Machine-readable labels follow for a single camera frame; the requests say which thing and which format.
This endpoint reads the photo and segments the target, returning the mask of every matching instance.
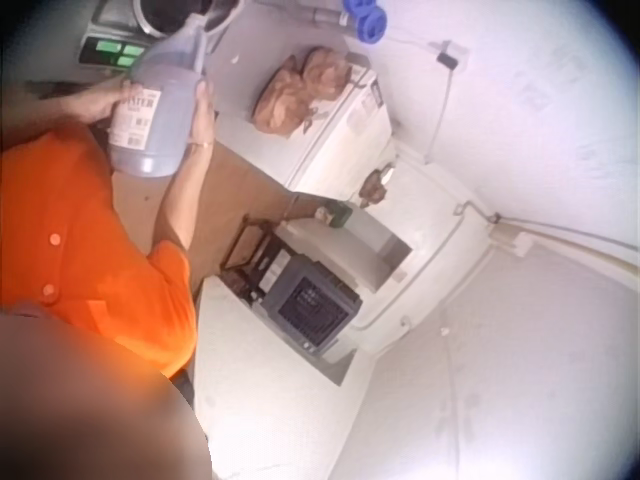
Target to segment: wooden floor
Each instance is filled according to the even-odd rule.
[[[140,179],[114,174],[114,205],[134,243],[144,253],[151,249],[155,217],[170,179]],[[280,221],[313,216],[320,200],[286,191],[271,178],[255,169],[241,157],[216,145],[207,173],[193,245],[191,288],[195,291],[205,277],[219,273],[219,265],[242,217]],[[239,256],[247,255],[252,245],[239,246]]]

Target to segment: plastic jug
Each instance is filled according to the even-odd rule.
[[[192,14],[184,27],[152,46],[129,77],[143,91],[115,109],[109,131],[113,168],[138,177],[174,174],[189,142],[202,79],[207,17]]]

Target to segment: wrist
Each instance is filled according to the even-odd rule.
[[[208,162],[213,156],[213,146],[213,143],[190,143],[188,157]]]
[[[82,115],[78,108],[78,99],[75,95],[60,97],[57,100],[64,117],[82,122]]]

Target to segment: blue cap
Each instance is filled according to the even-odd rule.
[[[347,13],[356,18],[369,15],[376,6],[376,0],[342,0]]]
[[[366,17],[358,19],[358,39],[363,43],[378,43],[387,31],[387,12],[375,7]]]

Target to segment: jug handle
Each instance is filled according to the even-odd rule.
[[[193,70],[202,75],[202,71],[204,69],[204,57],[206,55],[207,50],[207,36],[204,31],[200,32],[198,35],[198,44],[196,45],[196,58],[193,65]]]

